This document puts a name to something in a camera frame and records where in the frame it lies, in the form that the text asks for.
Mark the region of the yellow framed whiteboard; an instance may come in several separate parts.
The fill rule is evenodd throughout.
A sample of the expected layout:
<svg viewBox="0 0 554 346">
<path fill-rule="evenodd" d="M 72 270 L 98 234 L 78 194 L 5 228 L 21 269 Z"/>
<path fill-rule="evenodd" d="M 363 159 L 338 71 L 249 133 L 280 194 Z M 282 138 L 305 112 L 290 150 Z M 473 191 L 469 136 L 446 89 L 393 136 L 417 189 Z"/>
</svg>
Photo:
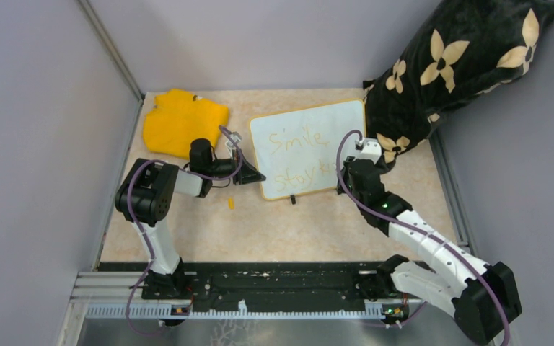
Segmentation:
<svg viewBox="0 0 554 346">
<path fill-rule="evenodd" d="M 255 166 L 265 200 L 336 188 L 338 157 L 355 151 L 351 130 L 366 131 L 361 99 L 346 99 L 250 119 Z"/>
</svg>

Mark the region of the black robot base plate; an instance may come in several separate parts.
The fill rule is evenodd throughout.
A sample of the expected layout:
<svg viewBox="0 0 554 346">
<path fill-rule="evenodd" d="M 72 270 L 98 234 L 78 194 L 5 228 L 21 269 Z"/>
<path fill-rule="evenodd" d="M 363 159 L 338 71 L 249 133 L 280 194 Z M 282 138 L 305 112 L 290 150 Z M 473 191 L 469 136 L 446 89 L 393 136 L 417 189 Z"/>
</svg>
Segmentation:
<svg viewBox="0 0 554 346">
<path fill-rule="evenodd" d="M 240 316 L 405 316 L 414 296 L 384 284 L 383 262 L 189 262 L 187 287 L 172 301 L 177 318 Z"/>
</svg>

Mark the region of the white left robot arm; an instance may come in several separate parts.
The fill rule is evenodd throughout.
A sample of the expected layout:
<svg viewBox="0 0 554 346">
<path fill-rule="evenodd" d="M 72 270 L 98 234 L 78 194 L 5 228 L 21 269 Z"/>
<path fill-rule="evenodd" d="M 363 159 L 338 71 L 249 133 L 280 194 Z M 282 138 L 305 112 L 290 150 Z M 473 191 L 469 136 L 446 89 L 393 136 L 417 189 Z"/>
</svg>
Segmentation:
<svg viewBox="0 0 554 346">
<path fill-rule="evenodd" d="M 190 144 L 184 167 L 160 160 L 137 159 L 115 195 L 115 209 L 132 223 L 149 257 L 142 280 L 145 299 L 179 298 L 188 287 L 167 214 L 175 194 L 204 198 L 216 181 L 234 185 L 263 182 L 260 173 L 242 154 L 238 141 L 229 141 L 228 159 L 219 159 L 205 138 Z"/>
</svg>

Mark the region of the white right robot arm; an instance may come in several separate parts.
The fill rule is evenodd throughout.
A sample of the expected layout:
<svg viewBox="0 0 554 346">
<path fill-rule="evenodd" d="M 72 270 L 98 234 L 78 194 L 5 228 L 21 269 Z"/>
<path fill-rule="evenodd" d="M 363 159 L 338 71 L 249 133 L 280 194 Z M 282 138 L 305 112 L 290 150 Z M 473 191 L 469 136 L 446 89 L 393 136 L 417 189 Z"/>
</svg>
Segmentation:
<svg viewBox="0 0 554 346">
<path fill-rule="evenodd" d="M 370 159 L 346 158 L 338 192 L 349 196 L 365 221 L 388 238 L 413 250 L 424 266 L 401 255 L 377 271 L 377 287 L 386 297 L 408 293 L 452 317 L 463 334 L 486 345 L 522 314 L 512 270 L 491 265 L 457 246 L 428 225 L 413 206 L 387 191 Z"/>
</svg>

